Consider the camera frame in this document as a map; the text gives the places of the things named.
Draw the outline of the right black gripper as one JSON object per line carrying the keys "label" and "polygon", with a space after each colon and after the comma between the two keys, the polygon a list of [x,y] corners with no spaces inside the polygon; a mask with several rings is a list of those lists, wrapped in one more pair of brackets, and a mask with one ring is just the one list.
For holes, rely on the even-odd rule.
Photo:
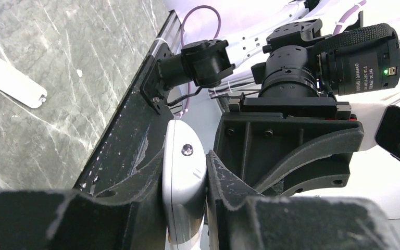
{"label": "right black gripper", "polygon": [[257,192],[291,196],[345,187],[363,138],[347,102],[240,95],[221,116],[214,152]]}

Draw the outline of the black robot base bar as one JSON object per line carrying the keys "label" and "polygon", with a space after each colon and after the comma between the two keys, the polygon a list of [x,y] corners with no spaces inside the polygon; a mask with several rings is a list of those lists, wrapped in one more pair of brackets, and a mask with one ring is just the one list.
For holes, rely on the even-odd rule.
{"label": "black robot base bar", "polygon": [[158,59],[169,57],[180,44],[181,22],[171,11],[116,108],[110,124],[79,175],[74,189],[102,195],[136,174],[161,149],[173,114],[163,101],[148,102],[142,84],[157,81]]}

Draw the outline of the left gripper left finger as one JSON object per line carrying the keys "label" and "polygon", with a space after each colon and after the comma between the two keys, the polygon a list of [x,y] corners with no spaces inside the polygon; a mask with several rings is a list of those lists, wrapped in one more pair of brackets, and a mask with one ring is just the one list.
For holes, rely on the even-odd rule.
{"label": "left gripper left finger", "polygon": [[164,249],[163,156],[94,197],[0,190],[0,249]]}

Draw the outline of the white battery cover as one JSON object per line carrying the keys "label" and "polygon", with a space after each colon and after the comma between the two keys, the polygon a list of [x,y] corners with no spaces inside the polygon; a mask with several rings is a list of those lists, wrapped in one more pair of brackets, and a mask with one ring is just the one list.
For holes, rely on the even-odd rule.
{"label": "white battery cover", "polygon": [[47,90],[0,58],[0,91],[30,108],[39,108]]}

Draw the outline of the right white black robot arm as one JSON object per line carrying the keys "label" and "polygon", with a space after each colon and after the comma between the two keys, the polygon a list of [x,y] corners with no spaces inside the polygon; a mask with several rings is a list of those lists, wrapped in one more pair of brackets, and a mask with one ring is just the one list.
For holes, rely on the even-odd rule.
{"label": "right white black robot arm", "polygon": [[400,161],[400,106],[359,117],[341,95],[389,90],[400,79],[400,37],[387,23],[322,36],[320,20],[273,30],[253,65],[257,97],[241,95],[221,117],[214,153],[255,191],[280,196],[342,186],[363,122],[372,141]]}

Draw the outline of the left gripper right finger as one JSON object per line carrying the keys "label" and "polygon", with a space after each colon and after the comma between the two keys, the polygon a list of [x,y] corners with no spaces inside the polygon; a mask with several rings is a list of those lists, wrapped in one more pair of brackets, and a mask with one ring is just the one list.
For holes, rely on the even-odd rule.
{"label": "left gripper right finger", "polygon": [[267,197],[210,151],[207,224],[211,249],[400,249],[385,213],[347,197]]}

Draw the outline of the white remote control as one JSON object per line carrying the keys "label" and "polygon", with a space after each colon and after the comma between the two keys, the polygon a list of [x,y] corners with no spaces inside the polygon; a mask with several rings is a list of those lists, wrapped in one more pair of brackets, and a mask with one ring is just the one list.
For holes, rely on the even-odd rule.
{"label": "white remote control", "polygon": [[206,208],[206,155],[195,131],[170,120],[164,143],[162,201],[171,249],[199,249]]}

